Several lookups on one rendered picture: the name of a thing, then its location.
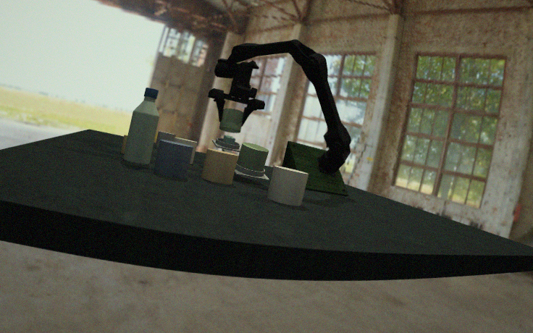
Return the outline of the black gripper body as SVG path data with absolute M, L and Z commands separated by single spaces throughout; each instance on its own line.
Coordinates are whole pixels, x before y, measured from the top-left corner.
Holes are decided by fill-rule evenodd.
M 245 86 L 245 87 L 247 87 L 247 84 L 250 85 L 250 81 L 249 80 L 241 78 L 241 77 L 234 77 L 233 81 L 232 81 L 232 86 L 231 86 L 229 94 L 224 93 L 223 90 L 218 90 L 218 89 L 214 88 L 214 89 L 211 89 L 209 91 L 208 97 L 209 98 L 214 98 L 214 99 L 220 99 L 220 100 L 221 99 L 223 99 L 223 100 L 227 99 L 227 100 L 235 101 L 235 102 L 238 102 L 238 103 L 247 104 L 246 107 L 250 106 L 250 107 L 253 107 L 253 108 L 257 108 L 257 109 L 264 109 L 264 106 L 265 106 L 264 101 L 260 101 L 260 100 L 257 100 L 257 99 L 245 100 L 244 98 L 240 99 L 240 97 L 231 96 L 232 95 L 232 90 L 233 90 L 233 88 L 235 87 L 235 85 L 238 82 L 240 82 L 241 85 Z

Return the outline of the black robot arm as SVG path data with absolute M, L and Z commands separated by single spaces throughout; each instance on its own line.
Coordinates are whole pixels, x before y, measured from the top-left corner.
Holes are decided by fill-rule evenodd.
M 324 56 L 305 46 L 297 39 L 280 41 L 267 44 L 244 43 L 233 47 L 228 59 L 218 59 L 214 74 L 217 77 L 229 78 L 241 77 L 251 80 L 253 69 L 258 69 L 255 61 L 242 62 L 244 60 L 270 54 L 289 53 L 293 59 L 302 66 L 307 78 L 314 84 L 319 103 L 322 108 L 324 119 L 327 123 L 327 132 L 324 139 L 329 150 L 318 157 L 319 171 L 336 177 L 336 171 L 345 163 L 351 154 L 351 137 L 345 126 L 340 121 L 335 100 L 327 80 L 327 61 Z M 241 62 L 237 64 L 237 62 Z M 257 89 L 247 84 L 242 86 L 238 82 L 232 90 L 235 97 L 255 99 Z

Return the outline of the tan cylinder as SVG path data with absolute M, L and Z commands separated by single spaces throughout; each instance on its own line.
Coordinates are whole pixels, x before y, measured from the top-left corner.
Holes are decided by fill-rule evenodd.
M 211 182 L 231 185 L 238 155 L 207 148 L 202 178 Z

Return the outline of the beige cylinder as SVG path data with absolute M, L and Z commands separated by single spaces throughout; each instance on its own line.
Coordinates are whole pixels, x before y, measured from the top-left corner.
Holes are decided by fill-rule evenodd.
M 190 163 L 192 164 L 192 163 L 193 163 L 194 154 L 195 154 L 195 151 L 196 151 L 197 142 L 192 141 L 192 140 L 186 140 L 186 139 L 184 139 L 184 138 L 178 138 L 178 137 L 176 137 L 176 138 L 174 139 L 174 142 L 176 142 L 176 143 L 182 143 L 182 144 L 185 144 L 185 145 L 188 145 L 188 146 L 192 146 L 192 147 L 193 147 L 193 151 L 192 151 L 191 159 L 190 159 Z

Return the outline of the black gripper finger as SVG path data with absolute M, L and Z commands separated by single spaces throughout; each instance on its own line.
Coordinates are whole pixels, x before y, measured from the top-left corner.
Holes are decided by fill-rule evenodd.
M 243 126 L 243 124 L 244 124 L 245 121 L 247 120 L 247 118 L 248 118 L 248 116 L 250 115 L 250 113 L 251 113 L 252 111 L 255 111 L 255 110 L 257 110 L 257 108 L 253 108 L 253 107 L 250 107 L 250 106 L 244 108 L 244 110 L 243 110 L 243 121 L 242 121 L 242 125 L 241 125 L 241 127 Z
M 223 100 L 223 99 L 221 99 L 221 100 L 220 99 L 214 99 L 214 102 L 217 103 L 219 121 L 221 122 L 222 121 L 222 114 L 223 114 L 223 108 L 224 108 L 225 100 Z

